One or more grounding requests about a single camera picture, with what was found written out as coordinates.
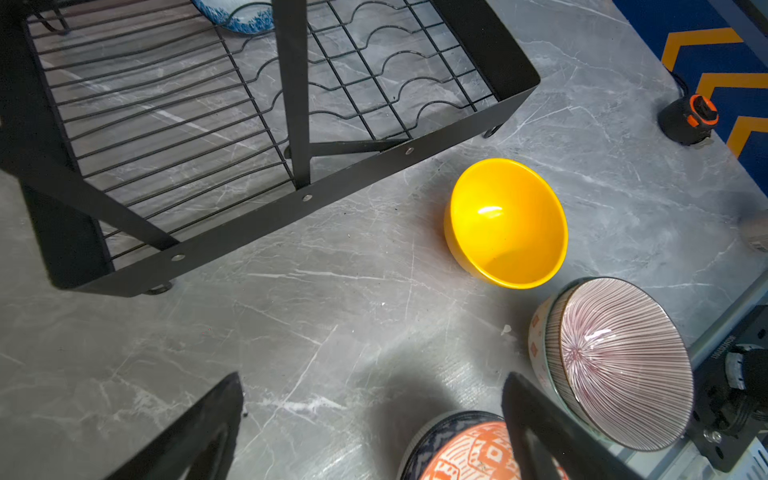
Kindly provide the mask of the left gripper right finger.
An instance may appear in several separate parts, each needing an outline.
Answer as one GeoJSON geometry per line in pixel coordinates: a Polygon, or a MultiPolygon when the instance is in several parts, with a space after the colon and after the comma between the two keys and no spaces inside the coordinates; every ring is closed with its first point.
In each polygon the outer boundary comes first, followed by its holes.
{"type": "Polygon", "coordinates": [[[524,479],[638,479],[524,375],[512,372],[502,391],[502,412],[524,479]]]}

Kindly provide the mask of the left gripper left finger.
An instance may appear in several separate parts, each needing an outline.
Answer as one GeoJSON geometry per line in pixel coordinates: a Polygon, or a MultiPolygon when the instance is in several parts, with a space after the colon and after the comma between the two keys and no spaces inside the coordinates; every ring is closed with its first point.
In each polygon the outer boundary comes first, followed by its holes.
{"type": "Polygon", "coordinates": [[[110,479],[225,479],[232,466],[244,392],[238,373],[223,378],[110,479]]]}

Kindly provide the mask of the orange patterned bowl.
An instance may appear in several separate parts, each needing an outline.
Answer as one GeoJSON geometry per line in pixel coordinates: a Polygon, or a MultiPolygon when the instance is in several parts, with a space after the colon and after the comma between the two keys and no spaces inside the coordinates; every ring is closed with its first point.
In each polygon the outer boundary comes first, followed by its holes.
{"type": "Polygon", "coordinates": [[[441,414],[412,438],[398,479],[520,479],[504,419],[466,410],[441,414]]]}

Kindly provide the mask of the yellow bowl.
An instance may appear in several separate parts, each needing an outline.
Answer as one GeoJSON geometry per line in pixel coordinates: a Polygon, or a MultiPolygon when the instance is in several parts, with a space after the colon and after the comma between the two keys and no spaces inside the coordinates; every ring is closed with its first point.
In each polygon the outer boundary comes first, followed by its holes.
{"type": "Polygon", "coordinates": [[[533,169],[504,158],[482,160],[459,176],[444,210],[443,233],[466,272],[513,290],[550,281],[569,244],[554,190],[533,169]]]}

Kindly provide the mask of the blue floral bowl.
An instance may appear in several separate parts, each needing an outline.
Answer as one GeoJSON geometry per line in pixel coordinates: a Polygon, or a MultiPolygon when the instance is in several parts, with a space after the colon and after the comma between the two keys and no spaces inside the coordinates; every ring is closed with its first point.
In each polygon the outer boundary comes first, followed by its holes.
{"type": "Polygon", "coordinates": [[[259,35],[274,29],[271,1],[191,0],[212,24],[231,32],[259,35]]]}

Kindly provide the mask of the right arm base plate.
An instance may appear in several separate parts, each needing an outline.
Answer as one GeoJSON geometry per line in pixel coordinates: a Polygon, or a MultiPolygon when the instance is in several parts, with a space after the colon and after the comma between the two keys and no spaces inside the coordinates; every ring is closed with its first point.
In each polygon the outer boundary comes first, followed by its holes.
{"type": "Polygon", "coordinates": [[[758,305],[694,372],[686,436],[723,473],[767,437],[767,307],[758,305]]]}

